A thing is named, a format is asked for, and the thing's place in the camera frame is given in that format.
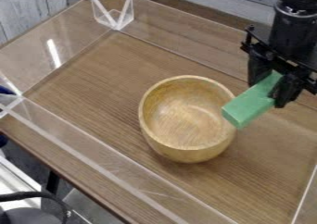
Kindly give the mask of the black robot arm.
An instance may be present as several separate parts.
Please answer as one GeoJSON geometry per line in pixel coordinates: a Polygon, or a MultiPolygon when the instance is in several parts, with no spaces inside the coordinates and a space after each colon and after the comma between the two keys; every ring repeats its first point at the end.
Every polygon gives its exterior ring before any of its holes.
{"type": "Polygon", "coordinates": [[[267,97],[282,108],[307,91],[317,94],[317,0],[277,0],[270,27],[248,25],[240,49],[248,55],[247,84],[281,75],[267,97]]]}

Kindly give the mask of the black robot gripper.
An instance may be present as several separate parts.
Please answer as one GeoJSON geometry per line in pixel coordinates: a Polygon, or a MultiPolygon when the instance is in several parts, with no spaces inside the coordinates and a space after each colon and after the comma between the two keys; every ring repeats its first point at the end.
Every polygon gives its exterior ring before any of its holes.
{"type": "Polygon", "coordinates": [[[270,28],[250,25],[240,49],[248,55],[247,84],[254,86],[273,72],[281,74],[269,97],[283,108],[298,94],[317,94],[317,3],[275,3],[270,28]]]}

